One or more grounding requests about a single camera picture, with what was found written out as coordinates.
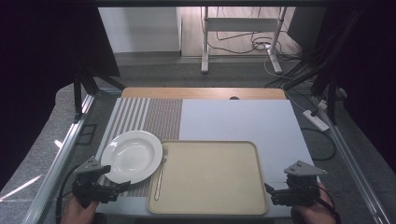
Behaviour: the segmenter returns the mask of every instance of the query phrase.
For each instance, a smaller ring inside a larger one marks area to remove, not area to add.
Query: human hand
[[[87,208],[83,208],[76,196],[71,193],[64,208],[61,224],[91,224],[98,204],[99,202],[91,202]]]
[[[318,186],[326,189],[322,183],[318,183]],[[332,204],[332,200],[329,198],[329,195],[326,194],[323,190],[320,190],[320,198],[328,203],[331,207],[334,207]],[[295,205],[293,209],[297,210],[304,218],[306,224],[335,224],[335,218],[330,213],[330,211],[323,207],[323,205],[319,203],[315,203],[310,207]]]

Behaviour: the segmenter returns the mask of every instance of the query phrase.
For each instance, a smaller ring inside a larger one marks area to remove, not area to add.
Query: white wall
[[[99,12],[114,53],[180,51],[176,7],[101,7]]]

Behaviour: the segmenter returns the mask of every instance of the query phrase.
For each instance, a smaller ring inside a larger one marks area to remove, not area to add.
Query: wooden floor
[[[285,16],[285,22],[282,26],[282,31],[287,31],[291,17],[294,12],[294,7],[288,7]],[[203,45],[203,25],[202,18],[204,17],[205,8],[202,7],[181,7],[182,19],[182,56],[185,57],[201,57]],[[279,7],[210,7],[209,17],[215,18],[277,18],[279,15]],[[240,37],[235,37],[226,40],[218,40],[234,35],[247,34]],[[245,52],[252,49],[250,39],[257,37],[272,38],[272,33],[262,33],[251,35],[251,33],[236,33],[236,32],[210,32],[208,42],[211,46],[216,48],[224,48],[236,52]],[[261,38],[259,41],[271,42],[271,39]],[[281,32],[279,35],[279,44],[276,46],[278,50],[287,53],[295,53],[300,47],[291,40],[286,32]],[[254,50],[250,53],[236,54],[222,49],[209,48],[209,55],[266,55],[266,51]]]

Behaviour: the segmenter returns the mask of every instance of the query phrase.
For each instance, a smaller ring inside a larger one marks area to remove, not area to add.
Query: plate rim
[[[151,165],[148,167],[148,169],[146,170],[147,173],[144,175],[139,176],[136,179],[131,178],[130,176],[128,178],[125,178],[124,176],[118,176],[117,177],[117,173],[112,173],[113,169],[110,169],[110,172],[105,174],[105,176],[112,182],[114,183],[123,183],[123,182],[127,182],[127,181],[131,181],[131,184],[135,184],[138,183],[146,178],[148,178],[149,176],[151,176],[155,170],[158,168],[158,166],[161,163],[161,159],[163,157],[163,145],[160,141],[160,139],[154,135],[153,133],[147,132],[147,131],[140,131],[140,130],[132,130],[132,131],[128,131],[125,133],[121,133],[119,134],[117,137],[115,137],[114,139],[112,139],[110,141],[110,143],[107,145],[107,147],[105,147],[102,156],[101,156],[101,164],[103,166],[105,165],[111,165],[110,159],[107,159],[107,154],[108,157],[110,158],[110,156],[112,155],[112,151],[116,148],[114,147],[113,143],[120,141],[121,139],[123,140],[123,138],[125,138],[125,140],[127,139],[133,139],[133,135],[142,135],[144,137],[145,140],[149,141],[152,146],[153,146],[153,150],[154,150],[154,157],[153,157],[153,162],[151,163]]]

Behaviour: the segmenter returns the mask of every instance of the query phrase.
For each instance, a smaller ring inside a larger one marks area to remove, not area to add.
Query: power strip
[[[319,128],[321,131],[326,131],[329,129],[329,126],[323,122],[320,118],[318,118],[317,116],[311,116],[311,111],[310,110],[305,110],[305,112],[303,113],[303,115],[309,119],[309,121],[311,121],[317,128]]]

